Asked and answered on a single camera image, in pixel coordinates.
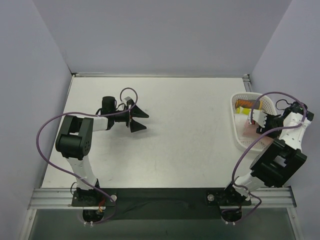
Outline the white towel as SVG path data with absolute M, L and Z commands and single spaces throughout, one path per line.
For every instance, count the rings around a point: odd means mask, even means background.
M 234 115 L 234 122 L 235 122 L 235 129 L 239 137 L 243 137 L 243 130 L 245 123 L 248 121 L 248 116 L 245 114 L 235 114 Z

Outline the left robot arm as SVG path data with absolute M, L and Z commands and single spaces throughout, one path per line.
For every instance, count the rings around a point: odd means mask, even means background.
M 74 198 L 79 206 L 97 206 L 105 200 L 104 195 L 97 190 L 100 188 L 99 180 L 94 175 L 89 160 L 93 132 L 108 131 L 115 123 L 125 123 L 125 126 L 135 133 L 146 130 L 147 127 L 134 118 L 149 117 L 135 105 L 131 97 L 124 98 L 117 105 L 113 96 L 104 96 L 97 113 L 102 116 L 65 116 L 55 142 L 57 152 L 67 160 L 75 175 Z

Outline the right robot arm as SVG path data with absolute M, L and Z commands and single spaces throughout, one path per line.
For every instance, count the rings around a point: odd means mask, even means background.
M 302 140 L 314 118 L 307 105 L 294 101 L 278 115 L 256 109 L 250 112 L 249 118 L 254 123 L 259 117 L 262 122 L 256 133 L 266 133 L 272 141 L 254 159 L 249 173 L 236 177 L 222 191 L 225 205 L 241 205 L 250 192 L 259 188 L 282 187 L 307 160 L 302 152 Z

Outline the pink towel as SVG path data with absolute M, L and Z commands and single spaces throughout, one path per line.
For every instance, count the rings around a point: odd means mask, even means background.
M 261 136 L 260 134 L 256 133 L 258 126 L 259 125 L 256 125 L 256 124 L 254 124 L 254 125 L 249 124 L 249 121 L 247 121 L 244 124 L 242 136 L 246 137 L 246 138 L 250 138 L 251 140 L 258 139 Z M 273 139 L 268 136 L 264 136 L 259 140 L 260 143 L 265 144 L 265 145 L 270 144 L 272 141 L 273 141 Z

